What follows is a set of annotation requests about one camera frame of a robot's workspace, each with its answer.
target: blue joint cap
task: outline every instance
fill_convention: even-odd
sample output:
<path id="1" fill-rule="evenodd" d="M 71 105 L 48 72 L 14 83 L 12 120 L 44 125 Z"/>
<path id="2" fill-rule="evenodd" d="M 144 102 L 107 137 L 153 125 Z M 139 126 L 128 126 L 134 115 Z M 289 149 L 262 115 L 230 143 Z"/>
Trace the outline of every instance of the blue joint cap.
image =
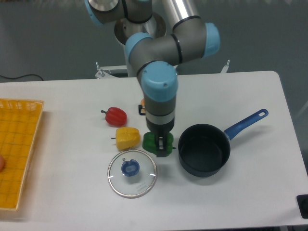
<path id="1" fill-rule="evenodd" d="M 146 38 L 152 38 L 152 37 L 148 33 L 138 32 L 136 34 L 133 34 L 127 39 L 126 44 L 125 44 L 125 52 L 126 52 L 128 61 L 129 61 L 130 53 L 134 49 L 134 47 L 137 45 L 137 43 Z"/>
<path id="2" fill-rule="evenodd" d="M 177 94 L 177 72 L 166 62 L 152 62 L 142 71 L 141 88 L 143 93 L 152 100 L 167 102 Z"/>
<path id="3" fill-rule="evenodd" d="M 220 48 L 220 35 L 217 27 L 213 23 L 205 23 L 206 42 L 203 58 L 218 52 Z"/>
<path id="4" fill-rule="evenodd" d="M 138 174 L 140 169 L 139 163 L 131 159 L 129 161 L 124 161 L 121 167 L 123 174 L 127 177 L 132 177 Z"/>
<path id="5" fill-rule="evenodd" d="M 89 16 L 92 20 L 92 22 L 97 25 L 97 26 L 102 26 L 104 25 L 103 23 L 101 23 L 100 21 L 98 21 L 98 19 L 95 17 L 95 15 L 93 14 L 93 11 L 89 5 L 89 1 L 88 0 L 85 0 L 85 4 L 86 4 L 86 7 L 87 7 L 87 10 L 88 10 L 88 13 L 89 13 Z"/>

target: yellow bell pepper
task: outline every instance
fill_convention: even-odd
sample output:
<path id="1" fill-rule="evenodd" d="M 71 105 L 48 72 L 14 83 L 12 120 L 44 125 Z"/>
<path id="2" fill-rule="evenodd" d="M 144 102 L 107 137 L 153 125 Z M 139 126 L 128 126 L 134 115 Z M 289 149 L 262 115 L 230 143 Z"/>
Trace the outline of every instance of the yellow bell pepper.
<path id="1" fill-rule="evenodd" d="M 115 136 L 116 147 L 119 150 L 131 148 L 140 142 L 140 133 L 136 128 L 118 128 Z"/>

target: black saucepan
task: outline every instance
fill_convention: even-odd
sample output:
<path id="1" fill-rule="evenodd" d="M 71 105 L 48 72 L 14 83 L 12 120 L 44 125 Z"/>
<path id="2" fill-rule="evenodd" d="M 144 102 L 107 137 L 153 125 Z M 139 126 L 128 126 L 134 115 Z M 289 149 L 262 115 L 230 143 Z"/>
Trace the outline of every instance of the black saucepan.
<path id="1" fill-rule="evenodd" d="M 230 143 L 240 131 L 269 114 L 262 109 L 224 132 L 209 124 L 187 128 L 179 140 L 179 159 L 183 168 L 197 177 L 209 177 L 223 167 L 230 156 Z"/>

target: blue knob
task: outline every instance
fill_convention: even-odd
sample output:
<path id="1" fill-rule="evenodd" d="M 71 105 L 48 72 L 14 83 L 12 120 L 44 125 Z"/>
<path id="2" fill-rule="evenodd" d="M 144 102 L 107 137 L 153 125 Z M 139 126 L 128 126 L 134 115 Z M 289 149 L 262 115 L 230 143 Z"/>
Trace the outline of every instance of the blue knob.
<path id="1" fill-rule="evenodd" d="M 124 161 L 121 167 L 123 174 L 127 177 L 132 177 L 138 174 L 140 169 L 139 163 L 131 159 L 129 161 Z"/>
<path id="2" fill-rule="evenodd" d="M 218 52 L 220 48 L 220 35 L 213 23 L 206 23 L 206 43 L 203 58 Z"/>

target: gray floor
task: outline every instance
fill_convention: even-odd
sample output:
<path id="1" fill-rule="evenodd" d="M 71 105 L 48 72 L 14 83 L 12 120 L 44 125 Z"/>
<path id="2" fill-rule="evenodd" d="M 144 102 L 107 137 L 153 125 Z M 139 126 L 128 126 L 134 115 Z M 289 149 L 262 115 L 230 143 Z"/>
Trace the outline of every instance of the gray floor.
<path id="1" fill-rule="evenodd" d="M 218 54 L 179 66 L 179 73 L 276 71 L 308 167 L 308 0 L 196 0 L 204 22 L 220 30 Z M 161 1 L 154 11 L 167 17 Z M 0 3 L 0 75 L 45 80 L 93 78 L 101 66 L 125 65 L 114 23 L 95 26 L 84 0 Z M 34 81 L 27 77 L 20 81 Z"/>

